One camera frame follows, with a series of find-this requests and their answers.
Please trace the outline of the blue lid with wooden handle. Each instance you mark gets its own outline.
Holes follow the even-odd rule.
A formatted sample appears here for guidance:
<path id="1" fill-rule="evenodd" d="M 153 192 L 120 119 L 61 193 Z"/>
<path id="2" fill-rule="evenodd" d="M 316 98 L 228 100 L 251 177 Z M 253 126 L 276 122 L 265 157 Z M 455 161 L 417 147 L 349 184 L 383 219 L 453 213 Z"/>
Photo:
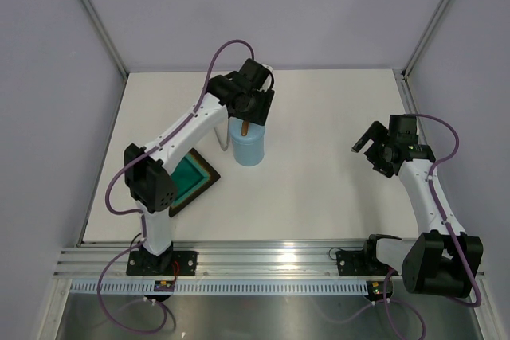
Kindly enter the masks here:
<path id="1" fill-rule="evenodd" d="M 264 137 L 265 127 L 248 123 L 241 119 L 231 118 L 229 135 L 231 140 L 240 145 L 253 145 Z"/>

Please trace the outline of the blue cylindrical lunch box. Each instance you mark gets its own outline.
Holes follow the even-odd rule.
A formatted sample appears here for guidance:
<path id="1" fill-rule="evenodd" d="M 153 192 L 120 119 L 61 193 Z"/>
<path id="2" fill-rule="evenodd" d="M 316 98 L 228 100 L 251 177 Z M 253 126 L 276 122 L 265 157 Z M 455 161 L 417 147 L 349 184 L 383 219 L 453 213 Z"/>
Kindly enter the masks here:
<path id="1" fill-rule="evenodd" d="M 235 160 L 242 166 L 259 164 L 265 155 L 264 137 L 253 145 L 236 144 L 230 139 Z"/>

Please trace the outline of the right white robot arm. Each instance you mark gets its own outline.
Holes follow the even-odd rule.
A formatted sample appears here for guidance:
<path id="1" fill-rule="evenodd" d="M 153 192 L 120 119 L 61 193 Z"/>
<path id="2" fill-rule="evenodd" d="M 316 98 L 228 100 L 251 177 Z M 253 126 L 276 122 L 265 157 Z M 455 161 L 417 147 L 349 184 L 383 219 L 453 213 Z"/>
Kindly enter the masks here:
<path id="1" fill-rule="evenodd" d="M 443 296 L 478 307 L 481 293 L 475 276 L 484 247 L 455 217 L 438 177 L 438 167 L 456 151 L 436 158 L 430 146 L 419 143 L 418 117 L 391 115 L 387 126 L 374 121 L 351 148 L 362 151 L 373 170 L 403 184 L 419 231 L 413 244 L 396 236 L 370 235 L 361 261 L 371 273 L 394 270 L 411 294 Z M 475 296 L 472 303 L 466 300 L 470 295 Z"/>

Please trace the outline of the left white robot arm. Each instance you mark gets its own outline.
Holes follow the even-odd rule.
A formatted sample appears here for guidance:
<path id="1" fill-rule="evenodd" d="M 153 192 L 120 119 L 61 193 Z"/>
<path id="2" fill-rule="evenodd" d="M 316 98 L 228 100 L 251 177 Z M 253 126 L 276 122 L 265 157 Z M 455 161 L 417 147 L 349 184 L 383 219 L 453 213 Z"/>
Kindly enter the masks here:
<path id="1" fill-rule="evenodd" d="M 131 197 L 142 210 L 144 265 L 156 275 L 172 265 L 173 231 L 169 210 L 178 195 L 171 179 L 178 164 L 209 131 L 229 118 L 263 127 L 275 96 L 273 69 L 249 58 L 237 71 L 208 80 L 197 103 L 160 137 L 124 151 L 132 163 L 124 173 Z"/>

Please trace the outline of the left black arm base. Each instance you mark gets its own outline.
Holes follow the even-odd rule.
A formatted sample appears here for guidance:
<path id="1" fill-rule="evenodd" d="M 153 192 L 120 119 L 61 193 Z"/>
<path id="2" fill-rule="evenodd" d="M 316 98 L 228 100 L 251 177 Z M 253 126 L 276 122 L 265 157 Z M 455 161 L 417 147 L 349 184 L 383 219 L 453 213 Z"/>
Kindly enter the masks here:
<path id="1" fill-rule="evenodd" d="M 171 245 L 162 255 L 151 254 L 141 244 L 130 251 L 126 274 L 129 276 L 195 276 L 198 253 L 174 250 Z"/>

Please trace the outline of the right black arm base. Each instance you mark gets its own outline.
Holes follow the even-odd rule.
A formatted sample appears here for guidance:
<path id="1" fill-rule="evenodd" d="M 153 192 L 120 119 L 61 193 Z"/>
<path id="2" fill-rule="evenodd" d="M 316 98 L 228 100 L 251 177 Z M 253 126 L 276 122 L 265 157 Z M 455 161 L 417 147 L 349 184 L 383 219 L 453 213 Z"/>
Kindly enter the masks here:
<path id="1" fill-rule="evenodd" d="M 412 244 L 396 236 L 371 234 L 361 249 L 331 248 L 340 276 L 385 276 L 390 268 L 400 272 Z"/>

